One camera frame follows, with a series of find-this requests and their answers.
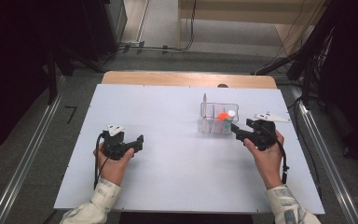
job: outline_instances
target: wooden table edge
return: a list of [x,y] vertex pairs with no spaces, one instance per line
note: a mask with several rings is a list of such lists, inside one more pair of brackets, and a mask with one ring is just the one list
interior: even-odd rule
[[102,84],[277,89],[270,76],[229,75],[203,72],[109,71]]

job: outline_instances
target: table surface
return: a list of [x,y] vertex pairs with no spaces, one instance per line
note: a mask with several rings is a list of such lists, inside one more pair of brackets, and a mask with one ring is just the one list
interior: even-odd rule
[[[173,81],[167,80],[168,75],[181,80],[181,86],[173,86]],[[206,87],[190,87],[200,83],[201,77],[205,79],[201,84]],[[232,78],[241,79],[241,85],[251,89],[211,88],[216,83],[227,84]],[[136,84],[127,85],[128,80]],[[270,212],[263,181],[248,150],[234,134],[199,133],[197,128],[205,92],[211,101],[239,103],[238,124],[245,130],[245,118],[255,113],[272,110],[271,113],[289,117],[281,92],[270,88],[271,83],[266,85],[270,89],[252,88],[268,83],[266,80],[271,81],[270,77],[223,75],[220,78],[216,74],[200,73],[106,73],[103,83],[119,84],[97,87],[54,207],[69,209],[90,198],[94,166],[90,152],[98,134],[113,120],[126,126],[125,142],[141,133],[145,135],[144,150],[129,163],[115,210]],[[165,86],[156,86],[160,82]],[[285,136],[287,162],[291,167],[289,188],[311,212],[323,214],[303,152],[298,150],[300,145],[293,124],[277,123],[277,129]]]
[[269,76],[244,76],[216,73],[184,72],[125,72],[111,71],[103,76],[103,84],[217,87],[226,84],[230,88],[277,89]]

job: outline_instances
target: wrist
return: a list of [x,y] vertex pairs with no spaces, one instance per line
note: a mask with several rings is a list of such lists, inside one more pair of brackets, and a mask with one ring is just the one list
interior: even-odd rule
[[266,189],[273,189],[283,184],[279,176],[263,178]]

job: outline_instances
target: white table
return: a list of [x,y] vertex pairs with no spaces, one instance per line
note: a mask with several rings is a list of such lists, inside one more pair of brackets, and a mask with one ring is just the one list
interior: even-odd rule
[[[130,161],[120,211],[230,213],[270,212],[265,187],[252,155],[234,134],[199,133],[203,93],[210,102],[240,106],[239,126],[255,113],[289,118],[279,90],[205,87],[99,85],[54,205],[70,209],[93,192],[95,141],[106,124],[126,126],[125,142],[145,136],[144,150]],[[292,123],[276,123],[285,136],[287,184],[314,214],[324,209]]]

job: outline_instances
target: finger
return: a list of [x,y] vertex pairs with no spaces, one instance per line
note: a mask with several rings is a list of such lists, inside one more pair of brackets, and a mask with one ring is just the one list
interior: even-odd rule
[[257,147],[255,147],[255,144],[249,140],[248,138],[245,138],[243,140],[243,143],[245,144],[245,146],[248,148],[248,150],[254,155],[255,153],[257,153],[258,149]]
[[103,151],[103,142],[101,142],[100,145],[98,146],[98,150]]
[[98,163],[102,165],[106,161],[107,157],[103,154],[103,152],[98,151]]
[[120,161],[122,161],[124,164],[127,164],[127,162],[129,162],[129,160],[132,158],[133,153],[135,153],[133,148],[128,149]]
[[[98,151],[103,151],[103,143],[100,143],[100,145],[98,145]],[[95,154],[95,149],[92,151],[92,154],[94,154],[94,156],[97,156],[97,154]]]
[[278,132],[278,130],[275,130],[275,134],[277,135],[278,141],[281,143],[281,145],[283,145],[283,142],[284,142],[284,137],[283,137],[283,135],[281,135],[281,133]]

